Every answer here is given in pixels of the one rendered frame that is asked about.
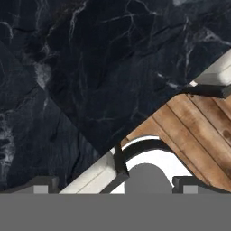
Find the white cupboard drawer front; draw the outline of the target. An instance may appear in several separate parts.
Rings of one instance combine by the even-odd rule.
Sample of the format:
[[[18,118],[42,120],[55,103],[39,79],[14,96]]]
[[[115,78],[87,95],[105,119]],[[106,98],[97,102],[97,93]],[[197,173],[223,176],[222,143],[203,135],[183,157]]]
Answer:
[[[114,154],[111,151],[98,159],[72,181],[60,194],[100,194],[116,176]]]
[[[197,85],[228,86],[230,84],[231,49],[190,82],[192,87]]]

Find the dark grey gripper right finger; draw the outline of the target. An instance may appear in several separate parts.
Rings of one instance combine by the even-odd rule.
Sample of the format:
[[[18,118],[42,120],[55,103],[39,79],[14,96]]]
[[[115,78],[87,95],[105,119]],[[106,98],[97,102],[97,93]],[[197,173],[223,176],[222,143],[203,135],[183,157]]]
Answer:
[[[195,176],[174,176],[172,192],[177,194],[230,194],[230,191],[209,186]]]

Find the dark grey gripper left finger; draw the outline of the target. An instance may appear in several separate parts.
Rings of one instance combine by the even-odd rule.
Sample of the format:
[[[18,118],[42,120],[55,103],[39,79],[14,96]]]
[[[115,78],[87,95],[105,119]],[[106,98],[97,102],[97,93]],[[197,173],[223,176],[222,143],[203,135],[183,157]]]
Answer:
[[[8,193],[26,194],[57,194],[59,193],[59,178],[53,176],[37,176],[26,184],[4,191]]]

